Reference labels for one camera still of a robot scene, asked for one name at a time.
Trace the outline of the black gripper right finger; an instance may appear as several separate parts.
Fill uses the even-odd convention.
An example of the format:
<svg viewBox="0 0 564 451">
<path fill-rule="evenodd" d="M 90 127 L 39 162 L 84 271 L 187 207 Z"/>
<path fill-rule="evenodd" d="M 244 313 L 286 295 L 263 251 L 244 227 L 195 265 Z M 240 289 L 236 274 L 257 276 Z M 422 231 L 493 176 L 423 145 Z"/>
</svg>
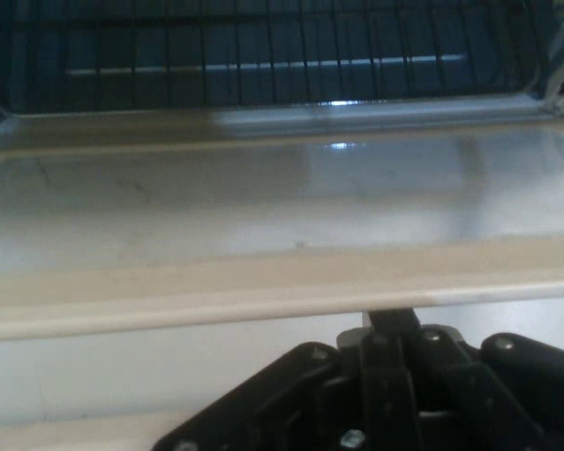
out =
<svg viewBox="0 0 564 451">
<path fill-rule="evenodd" d="M 408 450 L 564 450 L 564 350 L 517 334 L 477 349 L 405 312 Z"/>
</svg>

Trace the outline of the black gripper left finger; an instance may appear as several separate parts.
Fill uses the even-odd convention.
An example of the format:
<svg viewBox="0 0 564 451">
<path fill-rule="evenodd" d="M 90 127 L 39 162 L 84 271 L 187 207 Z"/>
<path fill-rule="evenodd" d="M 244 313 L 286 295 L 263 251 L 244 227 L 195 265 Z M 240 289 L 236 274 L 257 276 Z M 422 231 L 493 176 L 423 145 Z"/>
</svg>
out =
<svg viewBox="0 0 564 451">
<path fill-rule="evenodd" d="M 153 446 L 156 450 L 420 450 L 404 355 L 411 309 L 368 313 L 334 347 L 299 345 Z"/>
</svg>

